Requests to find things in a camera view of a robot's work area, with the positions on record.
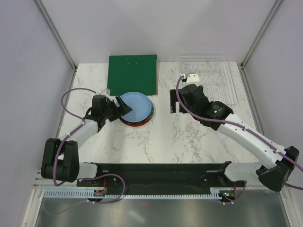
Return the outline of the blue plate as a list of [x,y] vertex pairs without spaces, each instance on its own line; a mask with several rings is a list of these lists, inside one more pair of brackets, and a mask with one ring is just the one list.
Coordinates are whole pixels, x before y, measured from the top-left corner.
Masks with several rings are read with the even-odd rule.
[[121,118],[127,122],[137,123],[145,120],[152,111],[152,103],[149,98],[139,92],[127,92],[121,95],[124,103],[132,108],[132,111]]

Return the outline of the dark red plate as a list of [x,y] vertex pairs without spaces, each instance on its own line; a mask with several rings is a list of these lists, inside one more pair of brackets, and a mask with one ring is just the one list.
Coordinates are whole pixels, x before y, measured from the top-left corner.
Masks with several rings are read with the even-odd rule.
[[152,118],[152,114],[150,114],[146,119],[139,121],[139,122],[129,122],[122,118],[120,118],[120,121],[122,123],[124,123],[125,125],[131,126],[131,127],[139,127],[139,126],[147,124],[151,120],[151,118]]

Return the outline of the red and teal floral plate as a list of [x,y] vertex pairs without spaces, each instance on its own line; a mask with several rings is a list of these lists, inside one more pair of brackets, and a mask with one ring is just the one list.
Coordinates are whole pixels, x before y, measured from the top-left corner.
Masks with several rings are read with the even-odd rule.
[[152,118],[153,118],[153,116],[154,116],[154,112],[155,112],[155,109],[154,109],[154,106],[152,106],[151,112],[150,112],[150,114],[152,114]]

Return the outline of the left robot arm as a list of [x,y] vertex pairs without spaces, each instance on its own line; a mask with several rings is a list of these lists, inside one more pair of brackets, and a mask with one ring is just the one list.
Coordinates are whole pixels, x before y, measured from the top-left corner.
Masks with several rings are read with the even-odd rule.
[[117,103],[105,95],[94,95],[92,106],[81,122],[63,138],[49,138],[45,142],[41,165],[41,176],[53,180],[56,186],[61,182],[74,182],[80,173],[79,149],[97,134],[106,121],[115,121],[133,109],[120,96]]

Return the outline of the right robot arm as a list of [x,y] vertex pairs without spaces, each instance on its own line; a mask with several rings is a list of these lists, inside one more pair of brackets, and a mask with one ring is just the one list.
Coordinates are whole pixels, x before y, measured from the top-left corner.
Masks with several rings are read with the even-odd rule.
[[293,172],[299,150],[278,145],[248,126],[234,111],[220,101],[209,101],[202,86],[190,84],[172,89],[170,111],[190,114],[203,126],[217,131],[244,147],[258,159],[254,163],[226,161],[218,170],[217,181],[228,186],[236,181],[258,181],[268,189],[279,192]]

